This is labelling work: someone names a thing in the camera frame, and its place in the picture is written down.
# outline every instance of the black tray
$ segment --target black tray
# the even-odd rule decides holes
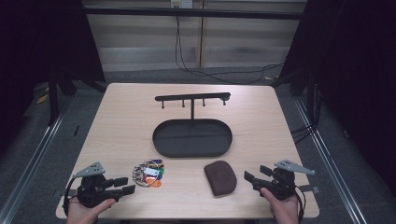
[[[169,119],[154,130],[152,141],[165,157],[217,157],[228,151],[233,134],[217,119]]]

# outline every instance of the colorful key tag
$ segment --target colorful key tag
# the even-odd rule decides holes
[[[134,167],[132,178],[140,187],[158,188],[162,184],[163,171],[162,160],[143,161]]]

